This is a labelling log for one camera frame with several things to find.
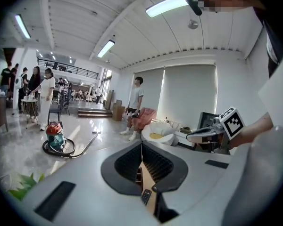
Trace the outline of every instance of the white backpack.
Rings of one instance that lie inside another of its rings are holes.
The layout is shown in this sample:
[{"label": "white backpack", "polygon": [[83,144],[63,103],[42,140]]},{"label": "white backpack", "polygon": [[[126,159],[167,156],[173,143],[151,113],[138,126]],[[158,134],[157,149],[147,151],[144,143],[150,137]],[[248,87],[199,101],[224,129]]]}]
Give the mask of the white backpack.
[{"label": "white backpack", "polygon": [[16,78],[15,80],[15,89],[22,89],[24,87],[24,82],[23,82],[23,74],[21,74],[19,77]]}]

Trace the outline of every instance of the black metal railing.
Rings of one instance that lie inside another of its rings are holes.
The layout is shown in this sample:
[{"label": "black metal railing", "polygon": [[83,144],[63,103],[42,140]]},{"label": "black metal railing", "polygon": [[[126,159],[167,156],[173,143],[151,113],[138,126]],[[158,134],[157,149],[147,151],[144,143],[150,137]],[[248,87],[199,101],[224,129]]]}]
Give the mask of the black metal railing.
[{"label": "black metal railing", "polygon": [[68,73],[75,73],[75,74],[86,76],[86,77],[96,79],[96,80],[99,77],[99,73],[96,73],[96,72],[93,72],[93,71],[90,71],[90,70],[85,70],[85,69],[82,69],[82,68],[78,68],[78,67],[75,67],[73,65],[67,65],[67,64],[64,64],[64,63],[58,63],[58,62],[55,62],[55,61],[39,59],[39,58],[37,58],[37,61],[38,61],[39,67],[51,68],[51,69],[54,69],[54,70],[65,71],[65,72],[68,72]]}]

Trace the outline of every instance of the black remote control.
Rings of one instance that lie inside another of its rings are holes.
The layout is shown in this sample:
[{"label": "black remote control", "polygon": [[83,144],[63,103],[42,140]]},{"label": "black remote control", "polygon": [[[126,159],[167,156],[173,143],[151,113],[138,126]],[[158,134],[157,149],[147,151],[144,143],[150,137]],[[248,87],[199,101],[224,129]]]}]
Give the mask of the black remote control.
[{"label": "black remote control", "polygon": [[148,189],[146,189],[144,192],[143,192],[143,194],[142,194],[142,196],[141,196],[141,200],[143,201],[143,203],[145,204],[145,205],[147,205],[147,203],[148,203],[148,201],[149,201],[149,198],[150,198],[150,196],[151,196],[151,190],[148,190]]}]

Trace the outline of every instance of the green plant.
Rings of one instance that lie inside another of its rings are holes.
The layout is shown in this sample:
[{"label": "green plant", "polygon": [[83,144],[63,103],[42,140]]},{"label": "green plant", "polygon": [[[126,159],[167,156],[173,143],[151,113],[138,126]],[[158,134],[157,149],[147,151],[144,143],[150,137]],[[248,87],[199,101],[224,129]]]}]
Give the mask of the green plant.
[{"label": "green plant", "polygon": [[9,190],[9,192],[20,201],[24,198],[24,196],[29,192],[38,182],[41,182],[44,180],[45,175],[42,173],[38,182],[36,182],[33,178],[33,173],[30,175],[30,177],[19,174],[20,177],[20,184],[23,186],[23,188],[18,188],[17,190]]}]

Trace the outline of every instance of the roller blind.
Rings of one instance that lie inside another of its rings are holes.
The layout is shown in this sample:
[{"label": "roller blind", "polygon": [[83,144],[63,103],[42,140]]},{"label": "roller blind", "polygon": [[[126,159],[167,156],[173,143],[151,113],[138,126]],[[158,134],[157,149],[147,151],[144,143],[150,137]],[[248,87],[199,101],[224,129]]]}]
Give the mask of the roller blind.
[{"label": "roller blind", "polygon": [[142,98],[141,108],[158,109],[163,73],[164,69],[161,68],[134,74],[134,78],[143,78],[141,87],[144,90],[144,96]]},{"label": "roller blind", "polygon": [[185,65],[165,70],[158,118],[196,129],[201,112],[213,113],[216,98],[215,66]]}]

